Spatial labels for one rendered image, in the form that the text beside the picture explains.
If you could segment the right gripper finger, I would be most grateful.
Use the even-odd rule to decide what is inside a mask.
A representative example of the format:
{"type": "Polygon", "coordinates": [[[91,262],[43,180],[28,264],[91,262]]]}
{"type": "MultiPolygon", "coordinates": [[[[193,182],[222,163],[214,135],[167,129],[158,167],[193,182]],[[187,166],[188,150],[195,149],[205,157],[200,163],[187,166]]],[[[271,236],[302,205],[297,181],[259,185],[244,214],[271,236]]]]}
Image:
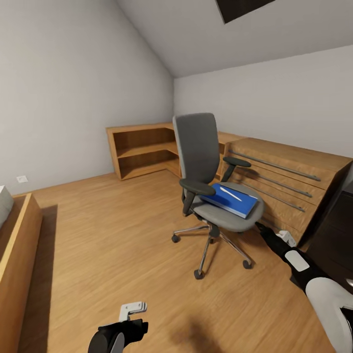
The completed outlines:
{"type": "Polygon", "coordinates": [[[264,231],[267,227],[259,222],[255,222],[260,231],[264,231]]]}

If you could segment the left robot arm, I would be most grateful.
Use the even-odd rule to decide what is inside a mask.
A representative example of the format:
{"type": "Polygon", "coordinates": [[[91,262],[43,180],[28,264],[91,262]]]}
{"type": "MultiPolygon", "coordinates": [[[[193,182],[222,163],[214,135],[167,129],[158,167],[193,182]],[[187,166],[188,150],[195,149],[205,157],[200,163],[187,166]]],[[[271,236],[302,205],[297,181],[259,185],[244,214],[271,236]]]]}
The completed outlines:
{"type": "Polygon", "coordinates": [[[119,322],[99,326],[90,341],[88,353],[123,353],[129,343],[140,341],[149,324],[142,319],[130,321],[129,315],[146,311],[146,302],[123,304],[119,322]]]}

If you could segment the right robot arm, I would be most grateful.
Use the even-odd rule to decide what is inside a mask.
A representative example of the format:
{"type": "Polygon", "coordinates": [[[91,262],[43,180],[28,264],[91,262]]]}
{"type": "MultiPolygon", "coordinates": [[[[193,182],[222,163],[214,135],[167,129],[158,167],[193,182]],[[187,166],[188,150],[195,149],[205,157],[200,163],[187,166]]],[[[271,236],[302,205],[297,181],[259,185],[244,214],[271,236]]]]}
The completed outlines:
{"type": "Polygon", "coordinates": [[[335,351],[353,353],[353,295],[296,248],[288,230],[275,234],[270,227],[255,224],[271,250],[291,266],[292,275],[312,303],[335,351]]]}

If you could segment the swivel chair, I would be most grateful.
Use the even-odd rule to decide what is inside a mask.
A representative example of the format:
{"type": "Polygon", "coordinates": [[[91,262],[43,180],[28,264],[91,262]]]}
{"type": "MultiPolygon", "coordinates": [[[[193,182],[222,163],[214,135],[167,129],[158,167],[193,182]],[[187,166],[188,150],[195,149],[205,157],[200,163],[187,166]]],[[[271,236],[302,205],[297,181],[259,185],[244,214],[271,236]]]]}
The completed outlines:
{"type": "Polygon", "coordinates": [[[216,176],[220,163],[219,141],[214,114],[205,112],[177,115],[173,117],[173,124],[180,160],[181,180],[179,184],[183,187],[181,198],[184,203],[183,216],[187,217],[193,213],[207,225],[174,231],[172,241],[178,241],[176,235],[178,233],[208,230],[208,240],[200,267],[194,271],[196,279],[202,278],[202,268],[208,246],[213,243],[214,238],[218,237],[225,240],[245,259],[243,261],[244,268],[252,268],[252,260],[219,230],[219,228],[224,228],[233,232],[243,232],[252,228],[255,222],[258,222],[262,217],[264,201],[261,196],[249,187],[227,182],[236,165],[251,167],[251,164],[239,158],[224,156],[223,161],[228,162],[230,166],[219,183],[258,198],[249,214],[246,218],[243,218],[201,198],[201,195],[216,195],[213,185],[208,185],[216,176]]]}

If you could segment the folder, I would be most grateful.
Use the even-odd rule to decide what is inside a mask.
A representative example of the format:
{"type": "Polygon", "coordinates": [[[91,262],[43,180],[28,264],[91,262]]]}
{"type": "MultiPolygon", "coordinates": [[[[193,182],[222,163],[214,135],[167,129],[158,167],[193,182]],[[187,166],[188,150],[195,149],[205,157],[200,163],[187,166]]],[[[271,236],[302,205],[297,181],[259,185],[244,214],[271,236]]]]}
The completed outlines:
{"type": "Polygon", "coordinates": [[[201,198],[243,218],[246,218],[258,199],[218,183],[212,187],[215,188],[216,195],[201,195],[201,198]]]}

